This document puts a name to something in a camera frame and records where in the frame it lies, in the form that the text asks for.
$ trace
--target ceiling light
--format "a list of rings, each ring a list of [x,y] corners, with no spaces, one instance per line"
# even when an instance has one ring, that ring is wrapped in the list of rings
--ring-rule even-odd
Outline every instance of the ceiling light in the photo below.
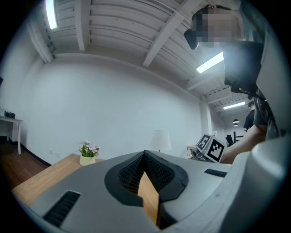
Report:
[[[229,109],[229,108],[232,108],[232,107],[237,107],[237,106],[240,106],[240,105],[244,105],[246,104],[246,102],[241,102],[241,103],[238,103],[238,104],[233,104],[233,105],[229,105],[229,106],[226,106],[226,107],[223,107],[223,109]]]
[[[202,73],[221,61],[223,61],[223,52],[221,52],[220,54],[217,54],[215,57],[212,57],[210,60],[208,60],[207,62],[205,62],[201,66],[199,66],[197,68],[197,71],[199,73]]]
[[[45,0],[45,7],[50,29],[54,29],[57,27],[55,16],[55,0]]]

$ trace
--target person's hand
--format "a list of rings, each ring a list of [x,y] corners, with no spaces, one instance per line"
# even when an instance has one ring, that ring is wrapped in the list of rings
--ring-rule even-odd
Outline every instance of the person's hand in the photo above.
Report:
[[[235,158],[236,158],[236,155],[231,155],[231,154],[228,154],[228,153],[224,153],[222,155],[220,163],[232,164]]]

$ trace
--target flower vase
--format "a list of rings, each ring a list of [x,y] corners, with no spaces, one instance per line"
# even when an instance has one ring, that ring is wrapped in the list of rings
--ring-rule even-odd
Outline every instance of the flower vase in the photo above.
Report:
[[[95,156],[94,157],[85,157],[83,155],[80,156],[80,165],[86,166],[89,164],[95,163]]]

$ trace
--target black grille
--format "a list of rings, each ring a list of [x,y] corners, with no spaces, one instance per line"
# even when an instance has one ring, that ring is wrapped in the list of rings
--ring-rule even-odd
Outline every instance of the black grille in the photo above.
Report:
[[[67,217],[70,210],[75,205],[80,194],[73,191],[67,191],[54,206],[45,214],[44,220],[52,225],[59,227]]]
[[[146,163],[145,172],[155,187],[155,190],[159,192],[173,180],[175,173],[173,169],[146,154],[144,154],[143,158]]]
[[[122,186],[134,194],[138,193],[140,179],[144,173],[142,159],[142,156],[139,157],[118,173],[118,178]]]
[[[206,171],[204,171],[205,173],[211,174],[213,176],[217,176],[217,177],[225,177],[227,172],[221,172],[221,171],[217,171],[217,170],[213,170],[213,169],[207,169]]]

